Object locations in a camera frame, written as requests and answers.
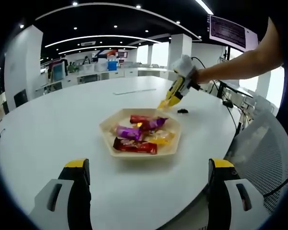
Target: white round table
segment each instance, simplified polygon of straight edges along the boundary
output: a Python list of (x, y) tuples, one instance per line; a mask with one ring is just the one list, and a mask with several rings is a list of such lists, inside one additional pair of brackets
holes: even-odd
[[(69, 87), (20, 106), (0, 123), (0, 172), (20, 208), (64, 165), (88, 158), (91, 222), (95, 230), (155, 230), (179, 214), (208, 180), (208, 159), (224, 158), (235, 126), (220, 99), (191, 90), (169, 115), (182, 126), (174, 157), (122, 161), (110, 156), (99, 130), (122, 108), (156, 108), (172, 82), (153, 77), (120, 78)], [(154, 91), (124, 92), (156, 89)], [(187, 115), (177, 110), (189, 110)], [(232, 109), (236, 124), (240, 113)]]

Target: hexagonal plate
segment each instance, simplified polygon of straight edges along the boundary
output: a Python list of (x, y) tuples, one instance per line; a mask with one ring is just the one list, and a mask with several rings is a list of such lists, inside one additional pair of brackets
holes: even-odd
[[(162, 129), (175, 133), (172, 143), (170, 145), (158, 145), (157, 155), (150, 155), (148, 153), (122, 152), (114, 149), (113, 143), (115, 136), (110, 132), (110, 130), (117, 123), (121, 126), (132, 127), (132, 124), (130, 124), (131, 115), (168, 117), (168, 120), (162, 126)], [(110, 154), (113, 157), (122, 159), (154, 159), (161, 156), (173, 155), (177, 151), (178, 142), (181, 135), (180, 123), (157, 109), (121, 109), (103, 121), (99, 126), (101, 128), (105, 143), (110, 150)]]

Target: purple candy wrapper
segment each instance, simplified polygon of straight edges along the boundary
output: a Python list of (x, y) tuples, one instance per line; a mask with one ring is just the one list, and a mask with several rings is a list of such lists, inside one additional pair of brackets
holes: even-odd
[(147, 131), (147, 130), (151, 130), (151, 129), (160, 128), (164, 125), (164, 123), (167, 119), (168, 118), (158, 117), (157, 119), (152, 120), (152, 121), (145, 121), (140, 126), (140, 129), (142, 131)]
[(128, 128), (124, 126), (116, 126), (116, 135), (121, 138), (126, 138), (129, 140), (140, 140), (141, 131), (139, 128)]

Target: ceiling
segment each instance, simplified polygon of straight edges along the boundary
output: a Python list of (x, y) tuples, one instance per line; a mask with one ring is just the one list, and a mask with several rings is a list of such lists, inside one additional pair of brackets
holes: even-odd
[[(78, 0), (79, 4), (92, 1)], [(213, 43), (208, 39), (207, 13), (195, 0), (107, 0), (108, 3), (118, 3), (135, 7), (140, 4), (142, 9), (164, 16), (172, 21), (180, 21), (185, 27), (197, 36), (202, 37), (202, 42)], [(261, 7), (253, 0), (204, 0), (215, 16), (231, 20), (258, 34), (262, 39), (267, 26), (267, 16), (261, 12)], [(68, 41), (45, 48), (54, 42), (89, 35), (127, 35), (149, 38), (160, 34), (185, 33), (196, 40), (192, 34), (180, 28), (177, 24), (162, 18), (142, 12), (110, 5), (86, 5), (49, 14), (37, 21), (35, 19), (43, 14), (72, 6), (72, 0), (52, 1), (51, 4), (43, 2), (35, 6), (27, 17), (27, 25), (33, 24), (43, 33), (42, 58), (58, 58), (59, 52), (78, 49), (79, 43), (96, 41), (96, 46), (128, 45), (138, 41), (130, 38), (87, 38)], [(157, 41), (169, 41), (168, 36)], [(150, 45), (152, 42), (141, 42), (141, 45)]]

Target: window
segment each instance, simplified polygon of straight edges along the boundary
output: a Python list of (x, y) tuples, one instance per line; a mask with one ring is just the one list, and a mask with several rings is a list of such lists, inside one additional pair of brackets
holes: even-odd
[(168, 42), (153, 44), (152, 64), (168, 66)]
[(138, 47), (136, 54), (136, 62), (141, 62), (142, 64), (148, 63), (148, 45)]
[(267, 94), (267, 100), (279, 108), (284, 89), (284, 69), (279, 67), (271, 71), (271, 78)]
[[(240, 56), (241, 54), (243, 54), (243, 52), (236, 50), (234, 48), (230, 48), (229, 60), (232, 60)], [(248, 90), (252, 90), (253, 92), (255, 92), (257, 89), (257, 83), (258, 83), (258, 76), (250, 79), (239, 80), (239, 85), (241, 87), (246, 88)]]

